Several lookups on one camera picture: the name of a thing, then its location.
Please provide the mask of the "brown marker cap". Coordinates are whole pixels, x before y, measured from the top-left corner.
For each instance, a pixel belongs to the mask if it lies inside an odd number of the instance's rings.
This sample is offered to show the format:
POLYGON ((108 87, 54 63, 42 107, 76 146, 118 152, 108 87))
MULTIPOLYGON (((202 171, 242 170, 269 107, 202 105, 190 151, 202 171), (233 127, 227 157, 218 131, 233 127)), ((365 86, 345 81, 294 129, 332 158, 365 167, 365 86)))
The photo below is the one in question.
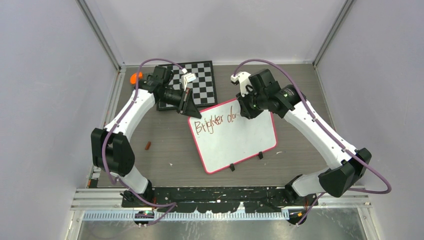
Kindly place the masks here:
POLYGON ((145 150, 149 150, 150 147, 151 147, 151 142, 148 141, 147 144, 146 144, 146 146, 145 146, 145 150))

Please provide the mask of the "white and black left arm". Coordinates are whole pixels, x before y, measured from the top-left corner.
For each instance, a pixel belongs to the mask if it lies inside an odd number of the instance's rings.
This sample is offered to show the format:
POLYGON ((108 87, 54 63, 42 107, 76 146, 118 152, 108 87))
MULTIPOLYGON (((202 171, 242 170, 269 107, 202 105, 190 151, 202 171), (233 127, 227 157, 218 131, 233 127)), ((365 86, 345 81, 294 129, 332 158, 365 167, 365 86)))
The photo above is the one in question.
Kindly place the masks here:
POLYGON ((135 166, 131 137, 146 113, 157 103, 176 107, 178 114, 200 119, 200 111, 193 99, 193 90, 187 84, 196 80, 195 73, 181 65, 179 89, 169 85, 174 72, 165 66, 156 66, 153 72, 135 74, 132 94, 117 116, 103 128, 95 128, 90 135, 92 162, 108 174, 112 184, 120 182, 134 196, 141 207, 153 202, 153 186, 135 166))

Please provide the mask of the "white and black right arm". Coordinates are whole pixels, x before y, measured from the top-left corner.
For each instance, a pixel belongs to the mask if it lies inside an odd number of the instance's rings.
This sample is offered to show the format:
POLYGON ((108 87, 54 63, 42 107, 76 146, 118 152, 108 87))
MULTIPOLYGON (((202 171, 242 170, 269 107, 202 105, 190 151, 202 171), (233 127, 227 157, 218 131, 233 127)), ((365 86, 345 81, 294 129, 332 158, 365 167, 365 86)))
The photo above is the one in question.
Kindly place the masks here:
POLYGON ((370 151, 345 142, 293 84, 281 87, 269 69, 255 74, 238 72, 230 81, 240 88, 236 99, 242 117, 252 120, 264 111, 278 115, 294 126, 326 162, 325 169, 300 174, 284 186, 288 203, 299 205, 306 196, 317 193, 339 198, 364 175, 366 168, 361 162, 370 162, 370 151))

